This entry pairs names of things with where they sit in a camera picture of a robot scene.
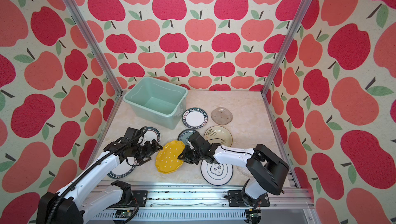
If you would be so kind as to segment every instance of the apple pattern fabric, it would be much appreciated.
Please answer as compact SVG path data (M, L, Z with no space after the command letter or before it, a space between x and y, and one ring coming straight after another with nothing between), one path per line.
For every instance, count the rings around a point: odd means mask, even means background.
M116 95L62 0L0 0L0 9L0 223L25 224L42 195L85 169ZM100 43L98 23L88 21Z
M151 76L189 90L258 91L300 1L87 0L80 11L94 24L94 34L103 30L97 42L115 60L123 89ZM315 1L304 27L310 28L318 15ZM287 60L296 54L293 41Z
M322 223L396 222L395 9L313 0L265 95Z

